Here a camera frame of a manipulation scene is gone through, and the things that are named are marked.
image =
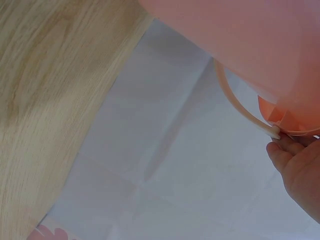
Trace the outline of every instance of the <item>white sheet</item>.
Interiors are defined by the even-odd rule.
[[[256,94],[228,73],[260,116]],[[108,93],[49,215],[84,240],[313,240],[224,97],[210,56],[155,21]]]

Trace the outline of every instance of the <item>wooden table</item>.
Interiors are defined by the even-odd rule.
[[[53,205],[151,21],[136,0],[0,0],[1,240]]]

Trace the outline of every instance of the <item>pink plastic container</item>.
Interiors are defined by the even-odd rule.
[[[219,61],[233,105],[221,64],[256,90],[272,126],[290,135],[320,134],[319,0],[139,1]]]

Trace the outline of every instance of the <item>bucket handle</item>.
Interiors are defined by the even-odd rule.
[[[222,91],[226,98],[229,100],[229,102],[233,105],[233,107],[242,114],[246,119],[248,119],[250,122],[255,124],[257,127],[265,131],[270,137],[274,139],[280,139],[279,133],[280,128],[273,125],[269,126],[265,124],[263,121],[260,121],[258,118],[253,116],[250,112],[248,112],[247,109],[242,106],[242,104],[238,101],[234,93],[232,92],[227,77],[225,73],[225,67],[217,60],[214,59],[214,66],[216,75],[218,77],[218,81],[220,84],[220,87],[222,88]]]

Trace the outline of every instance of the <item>hand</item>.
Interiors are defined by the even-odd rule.
[[[286,191],[314,220],[320,223],[320,140],[291,139],[281,134],[266,150],[282,175]]]

